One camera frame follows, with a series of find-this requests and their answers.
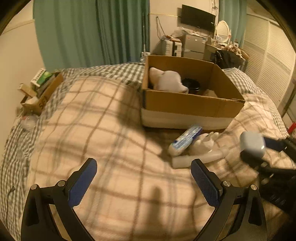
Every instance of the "green curtain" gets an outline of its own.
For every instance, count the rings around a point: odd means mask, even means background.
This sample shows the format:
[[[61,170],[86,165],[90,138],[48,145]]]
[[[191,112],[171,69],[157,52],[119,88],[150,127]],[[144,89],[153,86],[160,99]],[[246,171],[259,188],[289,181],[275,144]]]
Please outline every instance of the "green curtain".
[[[247,21],[247,0],[220,0],[219,21],[227,22],[231,29],[231,41],[241,46]]]
[[[148,13],[149,0],[34,0],[46,69],[138,62],[144,39],[149,50]]]

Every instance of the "flat screen tv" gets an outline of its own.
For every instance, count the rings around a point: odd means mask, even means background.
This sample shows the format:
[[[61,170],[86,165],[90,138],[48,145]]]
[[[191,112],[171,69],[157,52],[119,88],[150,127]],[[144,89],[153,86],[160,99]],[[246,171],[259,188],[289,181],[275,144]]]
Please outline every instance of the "flat screen tv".
[[[215,15],[195,7],[182,5],[181,23],[213,32]]]

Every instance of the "large cardboard box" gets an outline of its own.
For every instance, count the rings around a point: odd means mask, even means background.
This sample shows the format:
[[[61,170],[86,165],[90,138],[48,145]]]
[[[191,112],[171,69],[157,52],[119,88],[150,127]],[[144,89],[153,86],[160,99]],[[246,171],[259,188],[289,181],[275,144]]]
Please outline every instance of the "large cardboard box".
[[[33,113],[40,115],[42,113],[43,108],[45,107],[46,103],[48,102],[49,98],[51,97],[52,93],[55,89],[63,82],[63,75],[62,73],[54,73],[56,76],[52,83],[46,88],[46,90],[41,95],[40,99],[34,104],[27,104],[25,103],[27,100],[27,96],[25,96],[21,104],[26,111],[33,111]]]
[[[201,89],[213,90],[218,98],[155,91],[149,83],[149,68],[172,70],[197,80]],[[215,64],[190,58],[148,56],[142,83],[142,124],[147,127],[187,129],[199,124],[204,130],[223,130],[244,106],[244,98]]]

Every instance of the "white wardrobe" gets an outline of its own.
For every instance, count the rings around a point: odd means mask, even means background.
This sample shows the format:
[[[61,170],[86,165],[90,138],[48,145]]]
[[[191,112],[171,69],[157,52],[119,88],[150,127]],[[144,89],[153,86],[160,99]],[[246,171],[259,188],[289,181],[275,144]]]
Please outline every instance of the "white wardrobe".
[[[247,15],[242,49],[249,55],[246,74],[278,106],[295,65],[295,51],[279,25],[259,15]]]

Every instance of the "black round object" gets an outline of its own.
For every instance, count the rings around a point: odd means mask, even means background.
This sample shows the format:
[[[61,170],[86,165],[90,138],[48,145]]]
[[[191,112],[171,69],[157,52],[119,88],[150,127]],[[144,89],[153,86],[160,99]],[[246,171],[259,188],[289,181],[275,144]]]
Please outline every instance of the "black round object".
[[[189,89],[189,94],[197,94],[200,90],[200,84],[197,80],[185,78],[182,84]]]

